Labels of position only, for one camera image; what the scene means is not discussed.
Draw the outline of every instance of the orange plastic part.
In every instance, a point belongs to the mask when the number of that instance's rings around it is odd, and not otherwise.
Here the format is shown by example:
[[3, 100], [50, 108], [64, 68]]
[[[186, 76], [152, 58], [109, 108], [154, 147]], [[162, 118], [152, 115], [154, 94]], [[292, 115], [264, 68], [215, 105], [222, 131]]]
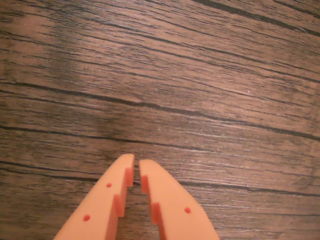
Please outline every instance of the orange plastic part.
[[54, 240], [114, 240], [123, 217], [127, 186], [133, 185], [135, 158], [120, 156], [102, 175]]
[[160, 240], [219, 240], [204, 209], [163, 167], [152, 160], [141, 160], [139, 167]]

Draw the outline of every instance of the small hole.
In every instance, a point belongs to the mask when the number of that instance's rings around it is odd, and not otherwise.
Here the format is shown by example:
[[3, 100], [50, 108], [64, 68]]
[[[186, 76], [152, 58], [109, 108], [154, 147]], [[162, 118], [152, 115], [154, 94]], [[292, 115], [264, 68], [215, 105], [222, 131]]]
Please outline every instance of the small hole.
[[185, 211], [187, 214], [191, 213], [191, 210], [190, 210], [189, 207], [186, 207], [186, 208], [184, 209], [184, 211]]
[[89, 219], [90, 219], [90, 215], [88, 214], [83, 217], [83, 221], [85, 222], [88, 221]]

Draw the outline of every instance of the orange plastic finger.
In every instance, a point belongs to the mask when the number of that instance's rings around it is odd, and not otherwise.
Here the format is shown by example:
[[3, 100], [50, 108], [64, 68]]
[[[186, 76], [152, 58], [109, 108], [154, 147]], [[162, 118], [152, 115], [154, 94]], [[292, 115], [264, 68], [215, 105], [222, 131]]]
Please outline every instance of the orange plastic finger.
[[120, 156], [82, 200], [54, 240], [114, 240], [123, 217], [127, 186], [133, 185], [135, 158]]
[[141, 160], [139, 166], [160, 240], [219, 240], [204, 209], [163, 167], [152, 160]]

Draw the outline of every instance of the dark wood grain line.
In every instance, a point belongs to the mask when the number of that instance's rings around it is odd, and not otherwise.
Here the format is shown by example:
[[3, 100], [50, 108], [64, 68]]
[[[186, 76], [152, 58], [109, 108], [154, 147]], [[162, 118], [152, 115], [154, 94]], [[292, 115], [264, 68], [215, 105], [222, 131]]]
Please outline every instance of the dark wood grain line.
[[39, 175], [43, 177], [53, 178], [53, 179], [67, 179], [67, 180], [77, 180], [77, 181], [84, 181], [84, 182], [96, 182], [99, 180], [98, 178], [92, 178], [92, 177], [78, 177], [78, 176], [59, 176], [59, 175], [48, 175], [38, 172], [23, 172], [23, 171], [17, 171], [12, 169], [7, 169], [4, 167], [0, 167], [0, 170], [7, 171], [14, 174], [25, 174], [25, 175]]
[[226, 184], [216, 184], [216, 183], [209, 183], [209, 182], [191, 182], [191, 181], [179, 181], [179, 183], [187, 187], [196, 187], [196, 188], [206, 187], [207, 189], [238, 189], [238, 190], [246, 190], [248, 192], [296, 195], [296, 196], [306, 196], [306, 197], [307, 196], [320, 197], [320, 194], [315, 194], [315, 193], [285, 191], [285, 190], [277, 190], [277, 189], [270, 189], [270, 188], [258, 188], [258, 187], [239, 186], [239, 185], [226, 185]]
[[176, 149], [182, 149], [182, 150], [191, 150], [191, 151], [196, 150], [196, 151], [200, 151], [200, 152], [209, 152], [209, 153], [212, 152], [210, 150], [202, 149], [199, 147], [188, 147], [188, 146], [173, 145], [173, 144], [166, 144], [166, 143], [159, 143], [159, 142], [120, 139], [120, 138], [107, 137], [107, 136], [90, 136], [90, 135], [84, 135], [84, 134], [74, 134], [74, 133], [59, 132], [59, 131], [45, 131], [45, 130], [38, 130], [38, 129], [31, 129], [31, 128], [10, 127], [10, 126], [2, 126], [2, 125], [0, 125], [0, 129], [13, 130], [13, 131], [23, 131], [23, 132], [30, 132], [30, 133], [55, 134], [55, 135], [63, 135], [63, 136], [70, 136], [70, 137], [76, 137], [76, 138], [86, 138], [86, 139], [103, 139], [103, 140], [111, 140], [111, 141], [121, 142], [121, 143], [157, 145], [157, 146], [162, 146], [162, 147], [176, 148]]
[[314, 140], [314, 141], [320, 142], [320, 136], [314, 136], [314, 135], [309, 134], [309, 133], [298, 132], [298, 131], [294, 131], [294, 130], [288, 130], [288, 129], [277, 128], [277, 127], [272, 127], [272, 126], [265, 126], [265, 125], [261, 125], [261, 124], [248, 122], [248, 121], [234, 120], [234, 119], [230, 119], [230, 118], [226, 118], [226, 117], [211, 116], [211, 115], [204, 114], [204, 113], [202, 113], [200, 111], [192, 111], [192, 110], [186, 110], [186, 109], [180, 109], [180, 108], [172, 108], [172, 107], [160, 106], [158, 104], [148, 103], [148, 102], [134, 102], [134, 101], [130, 101], [130, 100], [124, 100], [124, 99], [121, 99], [121, 98], [95, 95], [95, 94], [86, 93], [86, 92], [80, 92], [80, 91], [70, 91], [70, 90], [64, 90], [64, 89], [40, 86], [40, 85], [36, 85], [36, 84], [31, 84], [31, 83], [4, 82], [3, 84], [21, 86], [21, 87], [28, 87], [28, 88], [35, 88], [35, 89], [50, 91], [50, 92], [59, 93], [59, 94], [66, 94], [66, 95], [70, 95], [70, 96], [85, 97], [85, 98], [96, 99], [96, 100], [101, 100], [101, 101], [107, 101], [107, 102], [112, 102], [112, 103], [124, 104], [124, 105], [132, 106], [132, 107], [151, 108], [151, 109], [164, 111], [164, 112], [168, 112], [168, 113], [182, 114], [182, 115], [195, 116], [195, 117], [204, 117], [204, 118], [207, 118], [207, 119], [210, 119], [210, 120], [216, 120], [216, 121], [226, 122], [226, 123], [229, 123], [229, 124], [238, 124], [238, 125], [243, 125], [243, 126], [248, 126], [248, 127], [260, 128], [260, 129], [272, 131], [272, 132], [278, 133], [278, 134], [292, 135], [292, 136], [297, 136], [297, 137], [301, 137], [301, 138], [310, 139], [310, 140]]
[[72, 172], [72, 173], [101, 175], [98, 172], [80, 171], [80, 170], [72, 170], [72, 169], [65, 169], [65, 168], [43, 167], [43, 166], [31, 166], [31, 165], [21, 164], [21, 163], [17, 163], [17, 162], [9, 162], [9, 161], [1, 161], [1, 160], [0, 160], [0, 164], [22, 167], [22, 168], [27, 168], [27, 169], [39, 169], [39, 170], [48, 170], [48, 171], [55, 171], [55, 172]]
[[211, 1], [211, 0], [191, 0], [191, 1], [194, 1], [194, 2], [202, 4], [202, 5], [205, 5], [207, 7], [211, 7], [211, 8], [214, 8], [214, 9], [219, 9], [219, 10], [228, 12], [230, 14], [236, 14], [236, 15], [239, 15], [239, 16], [242, 16], [242, 17], [246, 17], [246, 18], [249, 18], [249, 19], [253, 19], [253, 20], [257, 20], [257, 21], [260, 21], [260, 22], [273, 24], [273, 25], [276, 25], [276, 26], [279, 26], [279, 27], [282, 27], [282, 28], [285, 28], [285, 29], [288, 29], [288, 30], [298, 31], [300, 33], [308, 33], [308, 34], [320, 37], [320, 32], [316, 32], [316, 31], [310, 30], [310, 29], [305, 28], [305, 27], [292, 26], [290, 24], [287, 24], [287, 23], [279, 21], [279, 20], [272, 19], [272, 18], [267, 17], [267, 16], [251, 13], [251, 12], [248, 12], [248, 11], [236, 8], [236, 7], [232, 7], [232, 6], [228, 6], [228, 5], [219, 3], [219, 2], [215, 2], [215, 1]]
[[298, 12], [303, 13], [303, 14], [308, 14], [308, 15], [311, 15], [311, 16], [317, 18], [317, 19], [320, 19], [320, 15], [318, 15], [318, 14], [312, 12], [312, 11], [302, 9], [302, 8], [296, 7], [296, 6], [294, 6], [294, 5], [291, 5], [291, 4], [282, 2], [282, 1], [278, 1], [278, 0], [273, 0], [273, 1], [274, 1], [275, 3], [277, 3], [277, 4], [281, 4], [281, 5], [283, 5], [283, 6], [286, 6], [286, 7], [288, 7], [288, 8], [294, 9], [294, 10], [296, 10], [296, 11], [298, 11]]

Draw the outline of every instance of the wooden surface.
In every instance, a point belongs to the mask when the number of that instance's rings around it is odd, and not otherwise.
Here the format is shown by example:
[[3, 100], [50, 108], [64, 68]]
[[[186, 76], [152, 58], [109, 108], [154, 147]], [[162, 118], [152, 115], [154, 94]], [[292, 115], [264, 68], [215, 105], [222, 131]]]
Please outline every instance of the wooden surface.
[[[222, 240], [320, 239], [318, 0], [1, 0], [0, 240], [51, 240], [123, 153]], [[157, 240], [138, 165], [117, 240]]]

